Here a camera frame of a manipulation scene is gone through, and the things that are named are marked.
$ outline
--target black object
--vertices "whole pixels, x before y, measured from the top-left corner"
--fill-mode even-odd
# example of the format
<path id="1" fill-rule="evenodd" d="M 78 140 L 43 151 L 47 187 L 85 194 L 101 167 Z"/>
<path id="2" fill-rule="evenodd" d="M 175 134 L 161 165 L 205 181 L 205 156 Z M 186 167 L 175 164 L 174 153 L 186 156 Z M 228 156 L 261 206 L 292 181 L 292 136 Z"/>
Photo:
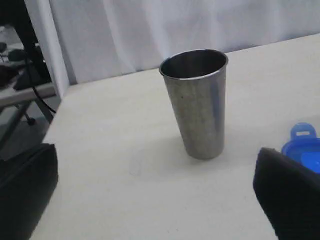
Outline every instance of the black object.
<path id="1" fill-rule="evenodd" d="M 37 50 L 38 42 L 24 0 L 0 0 L 0 23 L 10 24 L 19 36 L 24 50 L 34 63 L 39 75 L 50 78 L 47 65 L 41 51 Z"/>
<path id="2" fill-rule="evenodd" d="M 22 49 L 13 49 L 8 53 L 8 60 L 10 62 L 24 61 L 26 57 L 27 57 L 27 53 Z"/>
<path id="3" fill-rule="evenodd" d="M 279 240 L 320 239 L 320 176 L 287 156 L 262 148 L 253 188 Z"/>
<path id="4" fill-rule="evenodd" d="M 2 54 L 7 49 L 7 44 L 5 42 L 0 42 L 0 54 Z"/>
<path id="5" fill-rule="evenodd" d="M 30 75 L 32 77 L 32 85 L 33 86 L 46 84 L 51 81 L 49 78 L 41 78 L 38 74 L 38 71 L 35 69 L 35 67 L 33 65 L 29 65 L 28 67 L 29 67 Z M 16 84 L 13 86 L 13 88 L 16 91 L 19 91 L 19 90 L 31 88 L 32 85 L 29 80 L 29 75 L 28 75 L 27 69 L 25 69 L 24 72 L 16 80 Z"/>
<path id="6" fill-rule="evenodd" d="M 0 160 L 0 239 L 28 240 L 58 181 L 53 144 Z"/>

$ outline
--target metal tumbler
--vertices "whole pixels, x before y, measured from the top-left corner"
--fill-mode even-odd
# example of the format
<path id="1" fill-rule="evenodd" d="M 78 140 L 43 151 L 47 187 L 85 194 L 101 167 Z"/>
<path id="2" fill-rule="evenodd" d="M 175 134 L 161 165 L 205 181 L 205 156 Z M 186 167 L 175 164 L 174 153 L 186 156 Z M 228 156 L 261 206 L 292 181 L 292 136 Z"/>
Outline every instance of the metal tumbler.
<path id="1" fill-rule="evenodd" d="M 186 152 L 212 159 L 224 148 L 228 57 L 199 49 L 167 58 L 159 67 Z"/>

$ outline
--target white table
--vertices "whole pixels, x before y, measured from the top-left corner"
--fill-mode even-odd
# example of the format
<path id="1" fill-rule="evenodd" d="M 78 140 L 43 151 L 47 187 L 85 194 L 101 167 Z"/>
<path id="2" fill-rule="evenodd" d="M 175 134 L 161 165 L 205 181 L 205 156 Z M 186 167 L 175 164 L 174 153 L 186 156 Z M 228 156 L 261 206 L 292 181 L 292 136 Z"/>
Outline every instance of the white table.
<path id="1" fill-rule="evenodd" d="M 157 69 L 69 88 L 46 135 L 59 183 L 32 240 L 275 240 L 252 187 L 262 146 L 320 131 L 320 35 L 231 52 L 225 149 L 187 156 Z"/>

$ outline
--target blue plastic container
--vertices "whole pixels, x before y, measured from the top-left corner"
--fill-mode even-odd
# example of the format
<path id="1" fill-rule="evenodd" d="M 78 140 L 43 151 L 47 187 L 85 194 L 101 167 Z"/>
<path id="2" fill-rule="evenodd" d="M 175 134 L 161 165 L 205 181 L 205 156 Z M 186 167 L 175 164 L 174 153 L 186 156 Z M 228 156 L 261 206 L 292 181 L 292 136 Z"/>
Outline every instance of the blue plastic container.
<path id="1" fill-rule="evenodd" d="M 320 174 L 320 138 L 315 128 L 305 122 L 291 129 L 291 141 L 282 148 L 282 154 Z"/>

